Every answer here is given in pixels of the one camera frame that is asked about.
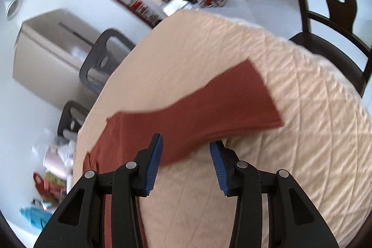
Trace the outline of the rust red knit sweater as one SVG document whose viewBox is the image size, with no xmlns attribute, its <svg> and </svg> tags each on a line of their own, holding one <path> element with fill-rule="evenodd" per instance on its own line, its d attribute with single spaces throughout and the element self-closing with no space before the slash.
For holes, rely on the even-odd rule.
<svg viewBox="0 0 372 248">
<path fill-rule="evenodd" d="M 236 199 L 218 188 L 209 143 L 283 125 L 260 74 L 245 60 L 169 107 L 115 113 L 83 167 L 114 171 L 161 134 L 155 188 L 139 200 L 146 247 L 226 247 Z"/>
</svg>

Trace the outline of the red paper bag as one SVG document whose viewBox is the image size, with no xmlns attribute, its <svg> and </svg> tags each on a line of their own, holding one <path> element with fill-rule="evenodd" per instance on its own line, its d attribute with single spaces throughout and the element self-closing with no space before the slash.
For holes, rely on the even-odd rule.
<svg viewBox="0 0 372 248">
<path fill-rule="evenodd" d="M 33 173 L 33 180 L 38 194 L 43 198 L 44 201 L 56 202 L 54 195 L 47 189 L 45 181 L 39 173 Z"/>
</svg>

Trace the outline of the blue plastic bag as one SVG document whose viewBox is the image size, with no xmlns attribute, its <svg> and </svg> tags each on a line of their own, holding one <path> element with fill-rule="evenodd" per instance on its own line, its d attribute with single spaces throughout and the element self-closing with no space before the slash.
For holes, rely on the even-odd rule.
<svg viewBox="0 0 372 248">
<path fill-rule="evenodd" d="M 20 208 L 20 214 L 32 227 L 42 230 L 51 218 L 52 214 L 42 208 L 26 207 Z"/>
</svg>

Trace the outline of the pink electric kettle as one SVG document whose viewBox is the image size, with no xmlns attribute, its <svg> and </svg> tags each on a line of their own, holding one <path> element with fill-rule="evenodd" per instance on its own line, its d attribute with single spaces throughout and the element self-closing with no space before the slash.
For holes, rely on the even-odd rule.
<svg viewBox="0 0 372 248">
<path fill-rule="evenodd" d="M 66 180 L 69 173 L 57 151 L 57 146 L 48 146 L 43 159 L 43 166 L 46 171 L 51 172 L 58 178 Z"/>
</svg>

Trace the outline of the white tissue pack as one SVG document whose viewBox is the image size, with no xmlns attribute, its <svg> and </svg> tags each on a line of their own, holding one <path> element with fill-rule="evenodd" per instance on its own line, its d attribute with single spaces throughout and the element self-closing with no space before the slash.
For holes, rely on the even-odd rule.
<svg viewBox="0 0 372 248">
<path fill-rule="evenodd" d="M 65 168 L 72 170 L 74 165 L 74 156 L 76 153 L 75 141 L 70 140 L 67 144 L 60 146 L 57 150 L 57 153 L 64 163 Z"/>
</svg>

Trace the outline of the black chair left back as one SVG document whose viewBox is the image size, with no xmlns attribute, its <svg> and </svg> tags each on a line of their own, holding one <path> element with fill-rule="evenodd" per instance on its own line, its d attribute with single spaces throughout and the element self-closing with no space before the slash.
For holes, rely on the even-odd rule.
<svg viewBox="0 0 372 248">
<path fill-rule="evenodd" d="M 80 115 L 82 115 L 83 119 L 78 119 L 75 117 L 72 113 L 73 110 L 76 110 Z M 59 125 L 57 128 L 58 136 L 63 137 L 66 130 L 72 133 L 78 133 L 83 126 L 88 113 L 89 110 L 84 106 L 73 100 L 68 101 L 63 107 L 62 115 L 59 120 Z"/>
</svg>

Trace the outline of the black chair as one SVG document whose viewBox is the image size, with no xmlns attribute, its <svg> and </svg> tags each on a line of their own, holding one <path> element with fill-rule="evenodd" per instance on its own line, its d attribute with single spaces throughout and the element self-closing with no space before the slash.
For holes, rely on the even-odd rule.
<svg viewBox="0 0 372 248">
<path fill-rule="evenodd" d="M 106 45 L 108 40 L 111 38 L 116 38 L 119 42 L 121 42 L 121 44 L 123 44 L 123 46 L 126 47 L 126 49 L 129 50 L 129 52 L 134 50 L 136 46 L 131 40 L 128 39 L 128 37 L 113 28 L 105 30 L 98 37 L 97 41 L 83 62 L 79 73 L 82 84 L 95 94 L 101 93 L 104 84 L 89 80 L 89 71 L 94 69 L 97 72 L 111 76 L 116 68 L 120 65 L 120 62 L 115 58 L 113 53 L 109 51 Z"/>
<path fill-rule="evenodd" d="M 302 31 L 290 40 L 305 47 L 311 53 L 325 57 L 342 72 L 351 82 L 356 91 L 362 96 L 371 78 L 371 47 L 367 46 L 353 33 L 353 26 L 357 15 L 357 0 L 325 0 L 329 16 L 310 11 L 307 0 L 298 0 L 301 13 Z M 336 31 L 349 40 L 356 48 L 367 56 L 366 67 L 361 70 L 357 64 L 331 42 L 312 33 L 310 21 L 317 21 Z"/>
<path fill-rule="evenodd" d="M 83 119 L 78 119 L 75 117 L 72 113 L 73 110 L 76 110 L 80 115 L 82 115 Z M 57 128 L 58 136 L 63 137 L 66 130 L 72 133 L 78 133 L 83 126 L 88 113 L 89 110 L 84 106 L 73 100 L 68 101 L 63 107 L 62 115 L 59 120 L 59 125 Z"/>
</svg>

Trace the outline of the beige refrigerator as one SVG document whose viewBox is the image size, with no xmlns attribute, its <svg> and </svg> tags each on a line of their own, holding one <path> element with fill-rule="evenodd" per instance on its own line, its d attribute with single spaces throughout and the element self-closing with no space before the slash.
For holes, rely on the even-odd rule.
<svg viewBox="0 0 372 248">
<path fill-rule="evenodd" d="M 99 35 L 65 10 L 24 21 L 14 46 L 14 80 L 58 109 L 70 100 L 91 109 L 96 94 L 81 83 L 79 73 Z"/>
</svg>

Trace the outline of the black chair centre back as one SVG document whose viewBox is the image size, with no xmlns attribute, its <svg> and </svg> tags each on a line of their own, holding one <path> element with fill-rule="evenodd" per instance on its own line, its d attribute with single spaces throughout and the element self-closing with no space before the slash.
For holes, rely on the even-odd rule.
<svg viewBox="0 0 372 248">
<path fill-rule="evenodd" d="M 105 30 L 98 37 L 97 41 L 83 62 L 79 73 L 82 84 L 95 94 L 101 93 L 104 84 L 89 80 L 89 71 L 94 69 L 97 72 L 111 76 L 116 68 L 120 65 L 120 62 L 115 58 L 113 53 L 109 51 L 106 45 L 108 40 L 111 38 L 116 38 L 119 42 L 121 42 L 121 44 L 123 44 L 123 46 L 126 47 L 126 49 L 129 50 L 129 52 L 134 50 L 136 46 L 131 40 L 128 39 L 128 37 L 113 28 Z"/>
</svg>

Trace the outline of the black chair right side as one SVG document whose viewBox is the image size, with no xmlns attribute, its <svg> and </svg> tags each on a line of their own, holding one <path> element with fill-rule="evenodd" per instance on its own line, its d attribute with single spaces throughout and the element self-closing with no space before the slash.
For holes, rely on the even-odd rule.
<svg viewBox="0 0 372 248">
<path fill-rule="evenodd" d="M 342 72 L 351 82 L 356 91 L 362 96 L 371 78 L 371 47 L 367 46 L 353 33 L 353 26 L 357 15 L 357 0 L 325 0 L 329 16 L 310 11 L 307 0 L 298 0 L 301 13 L 302 31 L 290 40 L 305 47 L 311 53 L 325 57 Z M 336 31 L 349 40 L 356 48 L 367 56 L 366 67 L 361 70 L 357 64 L 331 42 L 312 33 L 310 21 L 317 21 Z"/>
</svg>

